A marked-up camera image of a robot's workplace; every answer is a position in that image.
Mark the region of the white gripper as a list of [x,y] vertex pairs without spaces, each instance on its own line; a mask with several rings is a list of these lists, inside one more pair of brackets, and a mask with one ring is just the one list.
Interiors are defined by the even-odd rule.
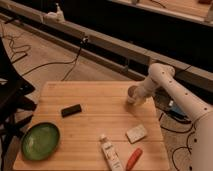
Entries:
[[143,105],[156,90],[156,84],[152,80],[145,79],[134,89],[133,98],[136,105]]

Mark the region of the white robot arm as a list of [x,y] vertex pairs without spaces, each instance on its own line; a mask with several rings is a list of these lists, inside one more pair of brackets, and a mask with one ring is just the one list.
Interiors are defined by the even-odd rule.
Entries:
[[194,123],[193,171],[213,171],[213,106],[178,83],[174,74],[174,68],[169,65],[152,64],[148,76],[134,90],[133,98],[145,100],[162,87]]

